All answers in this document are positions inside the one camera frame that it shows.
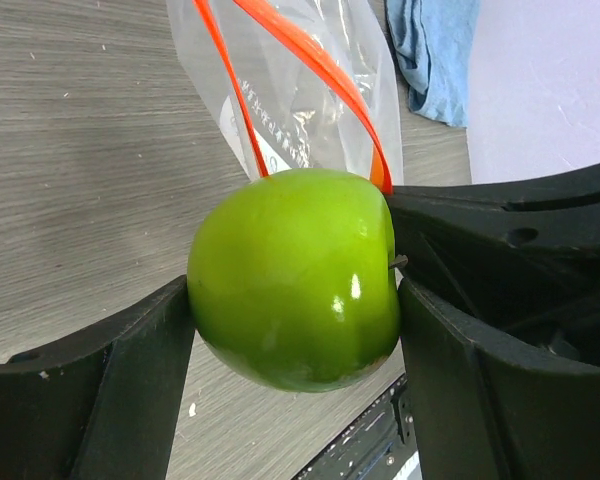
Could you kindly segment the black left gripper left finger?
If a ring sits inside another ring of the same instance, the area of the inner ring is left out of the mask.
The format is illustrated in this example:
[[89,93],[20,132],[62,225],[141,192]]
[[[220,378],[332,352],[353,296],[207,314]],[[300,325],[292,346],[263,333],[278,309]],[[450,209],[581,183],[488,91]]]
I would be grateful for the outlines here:
[[0,364],[0,479],[162,479],[194,339],[186,280]]

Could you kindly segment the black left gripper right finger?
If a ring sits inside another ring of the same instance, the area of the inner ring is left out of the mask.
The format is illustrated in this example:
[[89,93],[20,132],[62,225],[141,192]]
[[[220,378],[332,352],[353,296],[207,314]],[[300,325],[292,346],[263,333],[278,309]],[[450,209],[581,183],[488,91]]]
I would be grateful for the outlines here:
[[600,367],[528,345],[399,287],[426,479],[600,479]]

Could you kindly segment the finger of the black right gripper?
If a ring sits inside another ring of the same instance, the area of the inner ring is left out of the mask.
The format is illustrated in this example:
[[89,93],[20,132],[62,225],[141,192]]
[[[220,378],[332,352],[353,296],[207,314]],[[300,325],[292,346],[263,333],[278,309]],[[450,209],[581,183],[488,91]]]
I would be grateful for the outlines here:
[[600,350],[600,164],[387,196],[406,274],[530,344]]

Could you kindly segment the green toy apple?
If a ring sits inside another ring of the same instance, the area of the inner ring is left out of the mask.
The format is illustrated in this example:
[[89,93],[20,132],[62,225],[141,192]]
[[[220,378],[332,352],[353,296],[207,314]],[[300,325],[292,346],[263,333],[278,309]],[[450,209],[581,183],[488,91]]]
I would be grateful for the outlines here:
[[251,183],[199,225],[187,288],[199,335],[239,375],[322,393],[378,370],[400,330],[394,230],[384,195],[341,171]]

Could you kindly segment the clear zip top bag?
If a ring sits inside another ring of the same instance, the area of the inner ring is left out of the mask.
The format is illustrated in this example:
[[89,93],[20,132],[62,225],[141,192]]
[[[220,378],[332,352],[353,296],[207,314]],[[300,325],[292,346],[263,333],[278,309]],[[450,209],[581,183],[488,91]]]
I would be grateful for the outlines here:
[[171,1],[177,57],[250,179],[404,181],[394,63],[367,1]]

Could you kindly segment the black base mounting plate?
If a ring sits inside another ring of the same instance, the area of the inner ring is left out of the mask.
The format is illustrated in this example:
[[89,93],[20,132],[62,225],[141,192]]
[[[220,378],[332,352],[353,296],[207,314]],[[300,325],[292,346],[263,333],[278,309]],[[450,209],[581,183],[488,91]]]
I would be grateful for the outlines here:
[[296,480],[421,477],[406,375],[396,379],[294,476]]

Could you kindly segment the blue cloth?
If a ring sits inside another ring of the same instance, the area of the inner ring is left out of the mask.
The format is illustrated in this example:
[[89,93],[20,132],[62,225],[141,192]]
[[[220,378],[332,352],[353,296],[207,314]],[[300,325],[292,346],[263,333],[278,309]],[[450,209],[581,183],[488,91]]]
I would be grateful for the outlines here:
[[412,113],[454,128],[468,125],[469,59],[480,5],[477,0],[386,3]]

